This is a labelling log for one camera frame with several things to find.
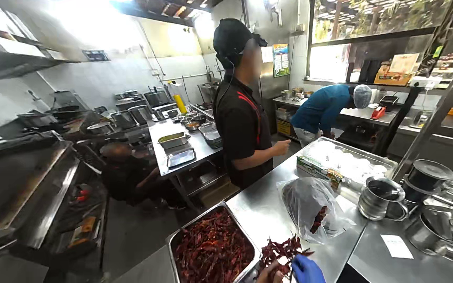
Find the gloved hand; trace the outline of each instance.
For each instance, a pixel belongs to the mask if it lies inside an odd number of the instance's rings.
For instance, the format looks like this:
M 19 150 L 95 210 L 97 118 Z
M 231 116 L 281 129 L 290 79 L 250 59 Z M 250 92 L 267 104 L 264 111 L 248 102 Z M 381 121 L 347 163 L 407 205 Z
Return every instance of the gloved hand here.
M 319 266 L 305 255 L 297 254 L 294 257 L 292 270 L 298 283 L 326 283 Z

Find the plastic bag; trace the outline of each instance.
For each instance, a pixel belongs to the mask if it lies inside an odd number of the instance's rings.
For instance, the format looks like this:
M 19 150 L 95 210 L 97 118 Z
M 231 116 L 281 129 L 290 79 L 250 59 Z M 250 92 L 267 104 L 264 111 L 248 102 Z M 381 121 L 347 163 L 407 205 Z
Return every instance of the plastic bag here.
M 309 242 L 324 244 L 327 239 L 336 237 L 345 229 L 356 225 L 345 216 L 330 185 L 323 179 L 299 178 L 278 182 L 277 189 L 298 228 L 299 236 Z M 326 215 L 319 224 L 318 214 L 321 210 L 326 210 Z

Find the wooden ceiling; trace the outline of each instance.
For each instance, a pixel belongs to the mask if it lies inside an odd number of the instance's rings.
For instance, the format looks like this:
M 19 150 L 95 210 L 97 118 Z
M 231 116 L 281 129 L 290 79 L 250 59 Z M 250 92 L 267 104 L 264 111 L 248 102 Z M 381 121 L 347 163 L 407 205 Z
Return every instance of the wooden ceiling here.
M 111 1 L 123 14 L 192 26 L 192 19 L 211 9 L 222 0 L 132 0 Z

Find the red tape dispenser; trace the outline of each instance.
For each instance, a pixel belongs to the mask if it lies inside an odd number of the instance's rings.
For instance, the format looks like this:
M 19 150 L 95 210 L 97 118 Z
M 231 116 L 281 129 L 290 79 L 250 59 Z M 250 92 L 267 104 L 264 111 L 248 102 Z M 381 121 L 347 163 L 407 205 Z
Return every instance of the red tape dispenser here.
M 375 108 L 374 112 L 371 114 L 371 119 L 379 119 L 380 117 L 384 116 L 386 113 L 386 107 L 378 106 Z

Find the cook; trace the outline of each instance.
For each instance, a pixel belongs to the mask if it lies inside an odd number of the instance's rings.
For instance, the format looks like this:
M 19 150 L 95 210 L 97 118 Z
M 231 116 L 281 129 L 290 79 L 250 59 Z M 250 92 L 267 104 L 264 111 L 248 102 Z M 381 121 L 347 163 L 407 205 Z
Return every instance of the cook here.
M 137 205 L 149 198 L 155 204 L 168 205 L 170 209 L 186 207 L 172 183 L 160 177 L 158 166 L 150 166 L 148 160 L 132 156 L 128 144 L 110 143 L 100 152 L 107 162 L 102 170 L 102 181 L 114 199 Z
M 277 261 L 273 262 L 260 273 L 256 283 L 281 283 L 282 273 L 280 271 L 277 271 L 273 281 L 270 281 L 270 273 L 274 268 L 279 266 L 280 264 Z M 292 270 L 298 283 L 326 283 L 319 266 L 315 261 L 308 259 L 304 255 L 297 254 L 294 257 L 292 260 Z
M 290 140 L 272 146 L 268 117 L 248 87 L 260 78 L 260 47 L 267 42 L 239 20 L 222 19 L 213 45 L 226 71 L 213 101 L 214 119 L 230 180 L 244 189 L 273 169 L 272 158 L 286 154 Z
M 308 98 L 291 119 L 301 147 L 320 135 L 335 138 L 331 127 L 344 108 L 366 108 L 370 103 L 371 89 L 367 85 L 349 87 L 332 85 L 319 89 Z

